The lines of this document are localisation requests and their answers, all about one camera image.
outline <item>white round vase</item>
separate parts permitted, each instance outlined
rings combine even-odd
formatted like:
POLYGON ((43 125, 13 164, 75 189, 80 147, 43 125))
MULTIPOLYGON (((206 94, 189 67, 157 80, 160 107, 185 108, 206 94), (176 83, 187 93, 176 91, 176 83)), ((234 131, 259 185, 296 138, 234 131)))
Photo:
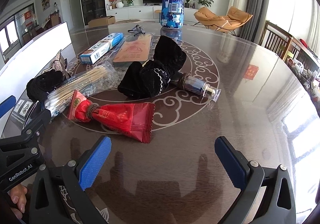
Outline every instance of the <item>white round vase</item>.
POLYGON ((116 7, 117 7, 117 8, 121 8, 121 7, 123 7, 123 6, 124 6, 124 4, 123 4, 121 1, 116 4, 116 7))

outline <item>orange lounge chair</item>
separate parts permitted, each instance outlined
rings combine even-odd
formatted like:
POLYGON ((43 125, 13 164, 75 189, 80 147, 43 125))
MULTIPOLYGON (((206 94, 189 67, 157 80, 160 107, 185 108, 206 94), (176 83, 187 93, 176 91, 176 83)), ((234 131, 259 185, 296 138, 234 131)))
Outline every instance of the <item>orange lounge chair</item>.
POLYGON ((199 21, 197 24, 202 24, 208 29, 219 32, 231 32, 235 34, 235 29, 247 23, 252 15, 239 10, 236 7, 230 7, 226 16, 217 16, 206 7, 202 7, 194 14, 195 18, 199 21))

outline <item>glossy table surface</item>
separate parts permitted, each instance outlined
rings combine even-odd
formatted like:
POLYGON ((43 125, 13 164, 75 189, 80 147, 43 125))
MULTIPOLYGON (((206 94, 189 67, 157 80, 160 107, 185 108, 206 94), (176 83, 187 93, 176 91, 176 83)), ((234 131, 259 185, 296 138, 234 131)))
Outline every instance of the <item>glossy table surface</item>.
MULTIPOLYGON (((157 23, 140 25, 155 39, 168 33, 157 23)), ((71 35, 70 57, 109 33, 128 34, 133 26, 77 32, 71 35)), ((218 223, 239 193, 214 152, 215 139, 225 136, 249 161, 271 168, 287 166, 297 223, 302 223, 315 207, 320 180, 320 119, 302 85, 278 56, 253 43, 191 26, 184 26, 181 35, 173 34, 189 57, 183 69, 191 67, 193 75, 221 89, 217 103, 209 109, 206 100, 171 87, 150 100, 158 113, 149 144, 60 115, 39 141, 47 164, 61 166, 78 159, 108 133, 111 153, 86 192, 109 223, 218 223)), ((77 58, 68 60, 73 73, 89 68, 77 58)), ((127 102, 117 90, 91 100, 127 102)), ((246 223, 256 210, 257 204, 246 223)))

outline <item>red wrapper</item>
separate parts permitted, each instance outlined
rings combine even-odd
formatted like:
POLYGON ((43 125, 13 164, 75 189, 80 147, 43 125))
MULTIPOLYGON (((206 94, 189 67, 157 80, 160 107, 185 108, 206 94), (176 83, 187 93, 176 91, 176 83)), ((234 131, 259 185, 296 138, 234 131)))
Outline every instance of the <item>red wrapper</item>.
POLYGON ((137 139, 142 143, 150 142, 155 104, 145 102, 104 105, 94 107, 90 111, 91 104, 90 100, 75 90, 70 104, 68 119, 89 122, 93 118, 113 131, 137 139))

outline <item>blue and white box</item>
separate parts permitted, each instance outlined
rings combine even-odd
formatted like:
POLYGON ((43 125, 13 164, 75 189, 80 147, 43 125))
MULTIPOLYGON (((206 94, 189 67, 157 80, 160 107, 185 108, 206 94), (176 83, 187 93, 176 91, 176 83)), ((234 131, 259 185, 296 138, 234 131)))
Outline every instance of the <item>blue and white box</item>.
POLYGON ((80 55, 82 64, 94 64, 104 54, 117 45, 123 38, 123 33, 112 33, 80 55))

